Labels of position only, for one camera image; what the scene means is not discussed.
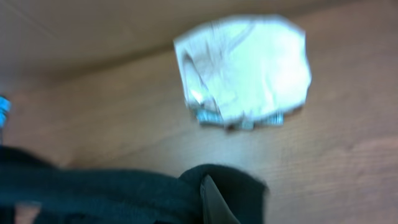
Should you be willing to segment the blue patterned folded garment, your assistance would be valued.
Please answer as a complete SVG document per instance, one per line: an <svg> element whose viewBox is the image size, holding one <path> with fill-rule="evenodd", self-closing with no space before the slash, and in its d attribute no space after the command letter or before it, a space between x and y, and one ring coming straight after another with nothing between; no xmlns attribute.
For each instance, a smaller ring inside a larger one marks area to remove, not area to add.
<svg viewBox="0 0 398 224"><path fill-rule="evenodd" d="M219 113L203 109L194 110L193 114L200 125L220 126L232 129L253 130L257 126L282 126L284 124L283 113L272 114L256 121L246 118L225 120Z"/></svg>

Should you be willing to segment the beige folded shorts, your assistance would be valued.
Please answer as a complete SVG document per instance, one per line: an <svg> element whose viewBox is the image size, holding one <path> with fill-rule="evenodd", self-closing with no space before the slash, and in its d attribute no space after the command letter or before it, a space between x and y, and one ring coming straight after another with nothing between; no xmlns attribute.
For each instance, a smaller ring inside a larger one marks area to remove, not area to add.
<svg viewBox="0 0 398 224"><path fill-rule="evenodd" d="M174 49L191 110L256 121L306 101L312 80L306 33L282 16L207 22L177 37Z"/></svg>

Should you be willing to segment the black shirt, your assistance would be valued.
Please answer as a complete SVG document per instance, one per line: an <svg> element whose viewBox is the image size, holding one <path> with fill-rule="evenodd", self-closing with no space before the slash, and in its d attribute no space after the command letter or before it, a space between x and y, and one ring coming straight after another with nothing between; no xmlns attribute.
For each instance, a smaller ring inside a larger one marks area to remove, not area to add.
<svg viewBox="0 0 398 224"><path fill-rule="evenodd" d="M143 170L65 170L1 148L1 222L35 207L34 223L203 223L200 187L209 175L240 223L264 221L267 185L238 169L204 164L179 177Z"/></svg>

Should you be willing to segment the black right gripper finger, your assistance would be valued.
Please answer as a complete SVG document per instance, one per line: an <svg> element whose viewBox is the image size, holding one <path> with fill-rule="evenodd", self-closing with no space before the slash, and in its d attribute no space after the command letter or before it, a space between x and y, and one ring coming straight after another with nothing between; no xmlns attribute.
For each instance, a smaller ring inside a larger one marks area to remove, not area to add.
<svg viewBox="0 0 398 224"><path fill-rule="evenodd" d="M240 224L209 175L202 179L200 195L204 224Z"/></svg>

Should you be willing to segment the light blue shirt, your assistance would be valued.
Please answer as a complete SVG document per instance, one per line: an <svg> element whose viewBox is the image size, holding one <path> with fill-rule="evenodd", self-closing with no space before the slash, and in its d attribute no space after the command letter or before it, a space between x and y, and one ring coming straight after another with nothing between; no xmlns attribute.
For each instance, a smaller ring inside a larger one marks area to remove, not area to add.
<svg viewBox="0 0 398 224"><path fill-rule="evenodd" d="M3 128L6 121L7 115L11 110L11 102L4 96L0 97L0 127Z"/></svg>

